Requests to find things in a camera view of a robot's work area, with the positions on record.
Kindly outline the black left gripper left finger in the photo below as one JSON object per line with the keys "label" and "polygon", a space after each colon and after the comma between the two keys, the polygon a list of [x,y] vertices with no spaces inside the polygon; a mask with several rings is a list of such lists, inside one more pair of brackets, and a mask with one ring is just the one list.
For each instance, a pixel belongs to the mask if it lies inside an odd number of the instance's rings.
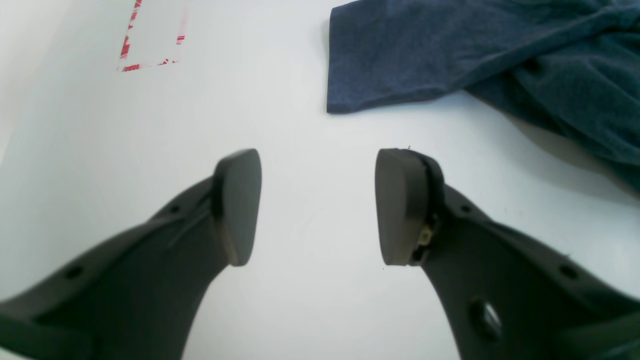
{"label": "black left gripper left finger", "polygon": [[262,166],[222,158],[146,222],[1,303],[1,348],[29,360],[180,360],[208,287],[249,262]]}

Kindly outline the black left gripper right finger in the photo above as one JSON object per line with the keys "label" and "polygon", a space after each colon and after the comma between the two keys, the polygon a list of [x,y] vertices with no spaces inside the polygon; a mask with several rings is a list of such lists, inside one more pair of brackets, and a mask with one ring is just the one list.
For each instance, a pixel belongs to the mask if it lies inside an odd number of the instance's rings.
{"label": "black left gripper right finger", "polygon": [[638,300],[491,219],[433,158],[379,150],[375,205],[382,259],[423,269],[462,360],[640,357]]}

